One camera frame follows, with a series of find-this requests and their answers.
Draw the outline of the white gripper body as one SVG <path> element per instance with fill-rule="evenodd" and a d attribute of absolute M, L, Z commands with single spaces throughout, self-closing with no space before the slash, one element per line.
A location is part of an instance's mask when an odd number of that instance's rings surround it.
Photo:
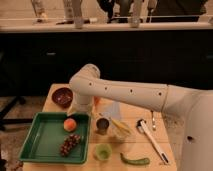
<path fill-rule="evenodd" d="M 67 110 L 67 115 L 71 116 L 74 113 L 80 114 L 90 114 L 93 109 L 93 97 L 74 94 L 73 100 L 69 109 Z"/>

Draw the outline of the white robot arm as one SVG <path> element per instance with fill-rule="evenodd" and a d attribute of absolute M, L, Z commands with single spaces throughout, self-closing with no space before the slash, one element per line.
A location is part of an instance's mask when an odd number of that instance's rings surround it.
<path fill-rule="evenodd" d="M 69 81 L 69 111 L 89 113 L 93 98 L 103 97 L 185 118 L 178 171 L 213 171 L 213 90 L 168 84 L 104 80 L 94 64 L 84 65 Z"/>

